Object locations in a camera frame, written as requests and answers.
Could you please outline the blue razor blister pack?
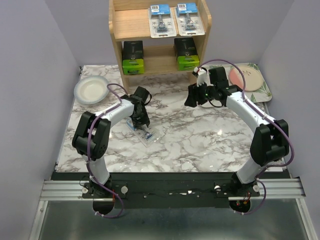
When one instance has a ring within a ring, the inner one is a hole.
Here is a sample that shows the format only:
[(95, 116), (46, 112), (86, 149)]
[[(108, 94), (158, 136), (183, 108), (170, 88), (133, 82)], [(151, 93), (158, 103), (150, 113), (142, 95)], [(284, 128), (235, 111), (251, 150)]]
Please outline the blue razor blister pack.
[(147, 127), (146, 125), (139, 128), (134, 127), (131, 118), (126, 120), (126, 125), (146, 148), (158, 142), (161, 138), (161, 135), (156, 128)]
[(173, 12), (168, 4), (154, 4), (148, 9), (150, 37), (171, 38), (177, 36)]
[(205, 30), (195, 2), (178, 3), (174, 7), (178, 32), (182, 37), (203, 36)]

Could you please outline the black green razor box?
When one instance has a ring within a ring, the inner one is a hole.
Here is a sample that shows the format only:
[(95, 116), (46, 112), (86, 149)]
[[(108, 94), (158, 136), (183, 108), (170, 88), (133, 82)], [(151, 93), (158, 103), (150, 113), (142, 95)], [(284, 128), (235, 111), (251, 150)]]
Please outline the black green razor box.
[(192, 37), (174, 39), (174, 52), (179, 71), (193, 70), (200, 64), (200, 59)]
[(145, 73), (142, 40), (123, 42), (122, 70), (125, 75), (139, 75)]

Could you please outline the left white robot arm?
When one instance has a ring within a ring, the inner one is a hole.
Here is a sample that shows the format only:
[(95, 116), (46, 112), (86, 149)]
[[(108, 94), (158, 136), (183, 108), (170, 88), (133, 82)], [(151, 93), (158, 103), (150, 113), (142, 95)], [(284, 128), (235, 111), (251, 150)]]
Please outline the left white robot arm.
[(101, 198), (111, 191), (108, 183), (110, 173), (104, 160), (110, 130), (120, 121), (130, 118), (135, 129), (150, 125), (146, 106), (152, 99), (151, 93), (139, 86), (133, 94), (116, 95), (119, 102), (97, 113), (84, 112), (79, 120), (72, 146), (84, 157), (90, 180), (95, 183), (93, 191)]

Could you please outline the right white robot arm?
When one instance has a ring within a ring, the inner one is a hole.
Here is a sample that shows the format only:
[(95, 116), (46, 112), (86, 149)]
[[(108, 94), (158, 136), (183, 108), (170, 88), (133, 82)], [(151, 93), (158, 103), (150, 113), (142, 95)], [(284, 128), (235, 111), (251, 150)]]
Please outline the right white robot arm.
[(230, 183), (230, 191), (241, 196), (247, 192), (248, 184), (254, 182), (265, 168), (288, 155), (288, 123), (264, 113), (239, 86), (230, 85), (224, 67), (210, 70), (195, 67), (192, 74), (197, 80), (188, 86), (185, 106), (195, 108), (212, 100), (219, 101), (234, 111), (253, 132), (249, 158), (233, 175)]

